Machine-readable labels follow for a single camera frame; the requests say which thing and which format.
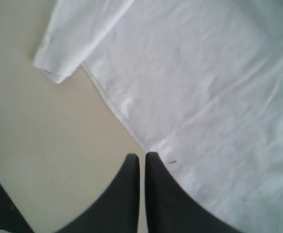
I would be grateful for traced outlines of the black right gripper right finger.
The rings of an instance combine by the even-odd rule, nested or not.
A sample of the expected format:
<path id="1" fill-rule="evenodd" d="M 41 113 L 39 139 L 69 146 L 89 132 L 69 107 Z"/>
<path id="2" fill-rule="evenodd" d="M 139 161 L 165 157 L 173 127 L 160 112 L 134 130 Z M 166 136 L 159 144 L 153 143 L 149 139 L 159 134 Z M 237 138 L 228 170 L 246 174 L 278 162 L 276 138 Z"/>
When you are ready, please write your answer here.
<path id="1" fill-rule="evenodd" d="M 150 233 L 238 232 L 195 202 L 156 152 L 145 157 L 145 208 Z"/>

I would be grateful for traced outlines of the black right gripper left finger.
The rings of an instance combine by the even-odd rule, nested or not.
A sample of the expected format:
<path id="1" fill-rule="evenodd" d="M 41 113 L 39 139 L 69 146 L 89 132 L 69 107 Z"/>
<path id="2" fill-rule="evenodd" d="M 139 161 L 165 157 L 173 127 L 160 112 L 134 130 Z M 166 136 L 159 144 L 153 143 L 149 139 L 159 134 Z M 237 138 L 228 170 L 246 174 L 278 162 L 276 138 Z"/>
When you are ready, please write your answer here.
<path id="1" fill-rule="evenodd" d="M 60 233 L 136 233 L 140 210 L 140 162 L 128 154 L 101 196 Z"/>

